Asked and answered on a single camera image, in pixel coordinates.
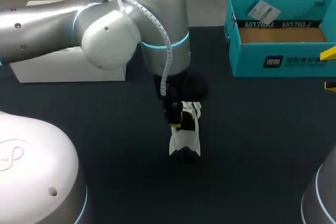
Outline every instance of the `barcode label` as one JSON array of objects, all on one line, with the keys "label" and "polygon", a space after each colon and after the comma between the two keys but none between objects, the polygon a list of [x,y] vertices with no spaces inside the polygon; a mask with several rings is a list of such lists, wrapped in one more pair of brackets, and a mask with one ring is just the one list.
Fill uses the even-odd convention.
[{"label": "barcode label", "polygon": [[260,0],[248,15],[269,25],[280,15],[280,13],[280,10]]},{"label": "barcode label", "polygon": [[273,10],[273,7],[268,8],[268,10],[263,14],[263,16],[261,17],[261,20],[264,20],[265,18],[267,18],[267,15]]}]

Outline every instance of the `yellow object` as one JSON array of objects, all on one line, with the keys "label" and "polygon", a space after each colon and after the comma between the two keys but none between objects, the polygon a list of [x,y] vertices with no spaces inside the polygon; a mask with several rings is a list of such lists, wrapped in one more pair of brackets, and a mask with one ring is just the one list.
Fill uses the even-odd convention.
[{"label": "yellow object", "polygon": [[320,54],[320,60],[336,60],[336,47],[332,47]]},{"label": "yellow object", "polygon": [[335,82],[325,82],[324,88],[333,92],[336,92],[336,83]]}]

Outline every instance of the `cardboard box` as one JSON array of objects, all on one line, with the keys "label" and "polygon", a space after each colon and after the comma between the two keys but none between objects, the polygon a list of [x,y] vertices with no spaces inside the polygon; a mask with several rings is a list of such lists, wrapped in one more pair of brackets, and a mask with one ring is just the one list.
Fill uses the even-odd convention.
[{"label": "cardboard box", "polygon": [[[27,5],[52,2],[55,1],[30,1]],[[21,83],[124,81],[126,77],[126,65],[114,70],[99,69],[87,60],[80,47],[11,63],[10,67]]]},{"label": "cardboard box", "polygon": [[[251,17],[264,1],[281,11],[269,24]],[[225,39],[236,77],[336,77],[336,0],[228,0]]]}]

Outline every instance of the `blue light ring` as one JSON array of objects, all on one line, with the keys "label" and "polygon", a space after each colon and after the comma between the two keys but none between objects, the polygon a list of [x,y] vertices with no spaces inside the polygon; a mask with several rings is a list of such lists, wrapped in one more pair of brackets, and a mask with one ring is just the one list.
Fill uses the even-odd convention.
[{"label": "blue light ring", "polygon": [[[183,39],[181,39],[178,42],[173,43],[172,47],[177,47],[178,45],[180,45],[183,42],[185,42],[188,38],[189,38],[189,32],[187,33],[187,35]],[[153,48],[153,49],[167,49],[167,46],[154,46],[154,45],[147,44],[147,43],[145,43],[143,41],[142,41],[142,44],[144,46],[146,46],[146,47]]]},{"label": "blue light ring", "polygon": [[320,166],[317,174],[316,174],[316,181],[315,181],[315,187],[316,187],[316,194],[317,194],[317,199],[319,200],[319,203],[322,207],[322,210],[324,211],[325,215],[327,215],[327,217],[329,218],[329,220],[333,223],[336,224],[336,221],[334,221],[334,219],[331,217],[331,215],[328,213],[327,209],[325,208],[324,204],[322,203],[320,194],[319,194],[319,188],[318,188],[318,178],[319,178],[319,173],[320,173],[320,169],[321,169],[322,165]]}]

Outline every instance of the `screw hole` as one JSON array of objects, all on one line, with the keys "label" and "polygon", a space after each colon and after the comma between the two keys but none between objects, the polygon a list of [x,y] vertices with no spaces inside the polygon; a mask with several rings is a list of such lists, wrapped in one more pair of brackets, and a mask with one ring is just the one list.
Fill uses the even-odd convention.
[{"label": "screw hole", "polygon": [[57,196],[57,190],[55,187],[50,187],[49,188],[49,194],[53,197],[56,197]]}]

